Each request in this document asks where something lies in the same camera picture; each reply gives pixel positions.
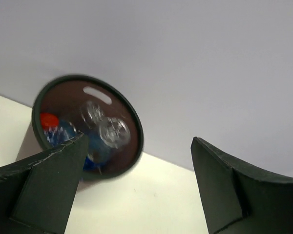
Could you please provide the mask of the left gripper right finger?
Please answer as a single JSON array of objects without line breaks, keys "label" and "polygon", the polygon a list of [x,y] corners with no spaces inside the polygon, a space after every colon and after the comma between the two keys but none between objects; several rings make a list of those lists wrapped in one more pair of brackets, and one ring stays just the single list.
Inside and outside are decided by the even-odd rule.
[{"label": "left gripper right finger", "polygon": [[191,155],[210,234],[293,234],[293,178],[195,137]]}]

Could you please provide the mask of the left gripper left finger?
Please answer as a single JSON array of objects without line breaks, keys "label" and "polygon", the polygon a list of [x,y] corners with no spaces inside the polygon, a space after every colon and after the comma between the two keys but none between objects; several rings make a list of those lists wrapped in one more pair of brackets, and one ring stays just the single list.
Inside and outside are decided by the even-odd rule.
[{"label": "left gripper left finger", "polygon": [[0,167],[0,234],[63,234],[87,149],[79,135]]}]

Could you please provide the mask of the clear bottle blue cap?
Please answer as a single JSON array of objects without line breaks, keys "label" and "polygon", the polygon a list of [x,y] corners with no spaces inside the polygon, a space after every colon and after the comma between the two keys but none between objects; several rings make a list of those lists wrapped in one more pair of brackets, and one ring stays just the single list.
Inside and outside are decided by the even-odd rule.
[{"label": "clear bottle blue cap", "polygon": [[45,129],[44,135],[49,144],[55,147],[73,139],[77,135],[77,130],[71,122],[60,119],[58,126]]}]

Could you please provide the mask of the crushed blue label bottle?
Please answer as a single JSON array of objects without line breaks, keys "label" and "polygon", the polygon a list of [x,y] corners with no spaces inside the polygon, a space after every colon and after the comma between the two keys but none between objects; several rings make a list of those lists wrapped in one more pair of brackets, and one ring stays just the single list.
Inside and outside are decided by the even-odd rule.
[{"label": "crushed blue label bottle", "polygon": [[89,129],[95,128],[105,117],[101,106],[90,100],[81,105],[80,113],[83,122]]}]

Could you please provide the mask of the blue label bottle white cap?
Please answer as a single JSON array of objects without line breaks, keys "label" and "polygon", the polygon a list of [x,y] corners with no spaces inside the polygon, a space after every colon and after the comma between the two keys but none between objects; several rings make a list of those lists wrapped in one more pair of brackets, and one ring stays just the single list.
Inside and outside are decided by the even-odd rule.
[{"label": "blue label bottle white cap", "polygon": [[130,142],[130,130],[123,119],[105,117],[88,134],[89,147],[83,169],[90,171],[106,165]]}]

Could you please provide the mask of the bottle with red cap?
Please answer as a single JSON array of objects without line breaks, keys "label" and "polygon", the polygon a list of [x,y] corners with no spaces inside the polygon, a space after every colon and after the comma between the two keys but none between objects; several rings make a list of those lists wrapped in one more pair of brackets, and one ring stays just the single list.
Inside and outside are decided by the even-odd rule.
[{"label": "bottle with red cap", "polygon": [[50,113],[40,113],[40,120],[43,129],[55,128],[59,124],[58,117]]}]

